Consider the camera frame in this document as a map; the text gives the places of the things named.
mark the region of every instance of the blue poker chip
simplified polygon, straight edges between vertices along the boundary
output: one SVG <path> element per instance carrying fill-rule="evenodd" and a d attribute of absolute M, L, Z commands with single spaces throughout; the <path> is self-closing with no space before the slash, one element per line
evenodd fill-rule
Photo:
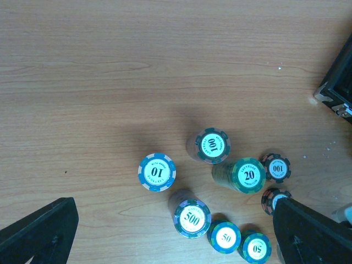
<path fill-rule="evenodd" d="M 234 252 L 241 243 L 240 229 L 228 221 L 214 221 L 207 237 L 212 247 L 222 254 Z"/>
<path fill-rule="evenodd" d="M 140 163 L 138 178 L 149 191 L 165 191 L 175 181 L 175 163 L 163 153 L 150 154 Z"/>
<path fill-rule="evenodd" d="M 248 263 L 266 263 L 271 256 L 271 251 L 272 246 L 266 235 L 256 232 L 255 230 L 247 230 L 242 234 L 239 254 Z"/>

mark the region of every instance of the poker chip stack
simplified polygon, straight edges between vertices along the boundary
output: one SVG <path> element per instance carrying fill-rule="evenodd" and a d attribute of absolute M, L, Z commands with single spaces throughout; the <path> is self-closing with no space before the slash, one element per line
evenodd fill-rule
<path fill-rule="evenodd" d="M 175 181 L 175 163 L 163 153 L 150 154 L 140 163 L 138 178 L 149 191 L 165 191 Z"/>
<path fill-rule="evenodd" d="M 212 247 L 223 254 L 234 252 L 241 242 L 240 229 L 226 220 L 212 222 L 207 237 Z"/>
<path fill-rule="evenodd" d="M 186 150 L 195 161 L 217 164 L 227 158 L 231 150 L 231 143 L 223 130 L 207 128 L 193 134 L 187 140 Z"/>
<path fill-rule="evenodd" d="M 271 256 L 272 247 L 266 235 L 255 230 L 247 230 L 242 234 L 238 251 L 248 263 L 264 264 Z"/>
<path fill-rule="evenodd" d="M 270 188 L 263 193 L 261 204 L 264 212 L 274 215 L 276 203 L 280 198 L 291 197 L 291 193 L 284 189 Z"/>
<path fill-rule="evenodd" d="M 215 164 L 212 176 L 217 184 L 244 194 L 260 191 L 266 179 L 263 165 L 255 158 L 242 158 L 238 161 Z"/>
<path fill-rule="evenodd" d="M 186 238 L 199 238 L 209 229 L 209 208 L 189 190 L 178 190 L 168 204 L 176 230 Z"/>
<path fill-rule="evenodd" d="M 260 162 L 266 171 L 266 179 L 271 182 L 283 183 L 284 180 L 291 176 L 291 163 L 280 154 L 266 154 L 260 159 Z"/>

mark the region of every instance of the printed number 10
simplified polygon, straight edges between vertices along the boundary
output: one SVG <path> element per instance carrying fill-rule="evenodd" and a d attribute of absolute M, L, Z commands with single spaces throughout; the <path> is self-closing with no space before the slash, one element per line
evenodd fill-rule
<path fill-rule="evenodd" d="M 218 148 L 216 147 L 215 139 L 209 139 L 208 143 L 211 151 L 218 150 Z"/>
<path fill-rule="evenodd" d="M 161 177 L 161 172 L 163 171 L 163 169 L 160 169 L 159 170 L 159 178 Z M 152 176 L 156 176 L 156 174 L 158 173 L 158 169 L 156 168 L 156 167 L 154 167 L 153 169 L 152 169 Z"/>

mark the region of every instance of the printed number 50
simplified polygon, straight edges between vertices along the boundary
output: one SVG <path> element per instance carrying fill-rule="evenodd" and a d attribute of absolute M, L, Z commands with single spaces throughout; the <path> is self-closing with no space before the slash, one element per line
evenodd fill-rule
<path fill-rule="evenodd" d="M 222 240 L 225 240 L 226 242 L 230 242 L 231 236 L 229 236 L 228 234 L 224 234 L 224 236 L 222 237 Z"/>

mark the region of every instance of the printed number 20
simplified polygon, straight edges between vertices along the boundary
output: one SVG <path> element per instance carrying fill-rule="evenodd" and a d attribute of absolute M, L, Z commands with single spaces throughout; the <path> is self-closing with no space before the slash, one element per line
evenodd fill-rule
<path fill-rule="evenodd" d="M 250 170 L 249 172 L 245 172 L 244 174 L 246 174 L 246 180 L 254 179 L 254 171 L 253 170 Z"/>

